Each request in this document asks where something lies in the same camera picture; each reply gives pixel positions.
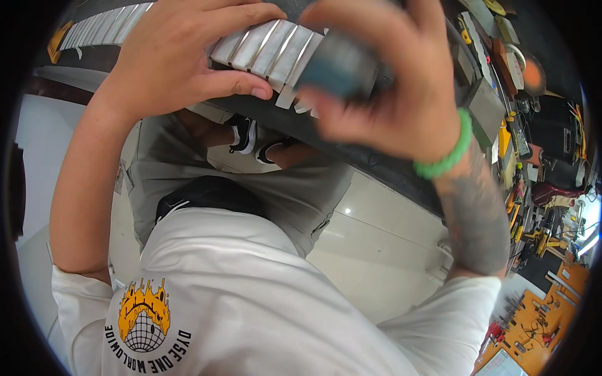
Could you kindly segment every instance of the shoe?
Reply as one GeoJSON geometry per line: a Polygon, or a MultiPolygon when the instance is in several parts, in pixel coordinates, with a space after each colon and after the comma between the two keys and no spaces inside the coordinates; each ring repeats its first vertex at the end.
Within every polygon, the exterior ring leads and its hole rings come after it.
{"type": "Polygon", "coordinates": [[[267,157],[267,152],[274,146],[282,145],[284,147],[289,147],[291,145],[299,144],[301,141],[297,140],[293,137],[285,137],[280,138],[279,140],[271,141],[265,144],[261,149],[255,152],[255,159],[261,164],[275,164],[274,161],[267,157]]]}
{"type": "Polygon", "coordinates": [[[226,124],[234,131],[234,143],[230,145],[230,153],[249,154],[257,140],[257,122],[248,117],[234,114],[226,124]]]}

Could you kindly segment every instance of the bracelet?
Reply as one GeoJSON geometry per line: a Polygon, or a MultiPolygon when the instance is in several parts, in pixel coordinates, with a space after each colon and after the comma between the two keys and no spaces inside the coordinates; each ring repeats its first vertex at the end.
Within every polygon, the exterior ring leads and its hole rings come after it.
{"type": "Polygon", "coordinates": [[[463,108],[458,108],[458,114],[460,115],[461,130],[460,139],[456,147],[439,162],[432,164],[414,162],[416,174],[423,179],[440,177],[443,173],[448,172],[458,164],[460,159],[462,159],[462,155],[468,150],[470,141],[473,138],[473,120],[468,111],[463,108]]]}

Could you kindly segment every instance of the tattooed forearm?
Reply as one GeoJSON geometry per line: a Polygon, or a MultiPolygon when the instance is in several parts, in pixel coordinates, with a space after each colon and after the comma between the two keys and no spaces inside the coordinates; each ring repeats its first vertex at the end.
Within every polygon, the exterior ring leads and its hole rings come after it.
{"type": "Polygon", "coordinates": [[[483,276],[506,267],[510,230],[506,210],[479,145],[449,174],[435,181],[451,237],[454,264],[483,276]]]}

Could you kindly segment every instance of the fluorescent light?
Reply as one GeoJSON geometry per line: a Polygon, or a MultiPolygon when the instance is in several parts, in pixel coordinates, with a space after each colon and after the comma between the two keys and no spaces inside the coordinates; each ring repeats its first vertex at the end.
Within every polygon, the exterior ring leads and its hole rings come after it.
{"type": "Polygon", "coordinates": [[[596,243],[600,240],[600,234],[598,234],[594,239],[592,239],[586,246],[583,247],[578,253],[579,257],[583,256],[590,248],[596,245],[596,243]]]}

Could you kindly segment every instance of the white t-shirt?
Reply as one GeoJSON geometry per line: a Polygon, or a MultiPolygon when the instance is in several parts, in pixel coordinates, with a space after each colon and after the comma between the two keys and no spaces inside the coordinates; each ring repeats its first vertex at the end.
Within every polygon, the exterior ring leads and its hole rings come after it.
{"type": "Polygon", "coordinates": [[[377,326],[266,219],[175,211],[115,294],[54,267],[75,375],[469,375],[500,289],[456,278],[377,326]]]}

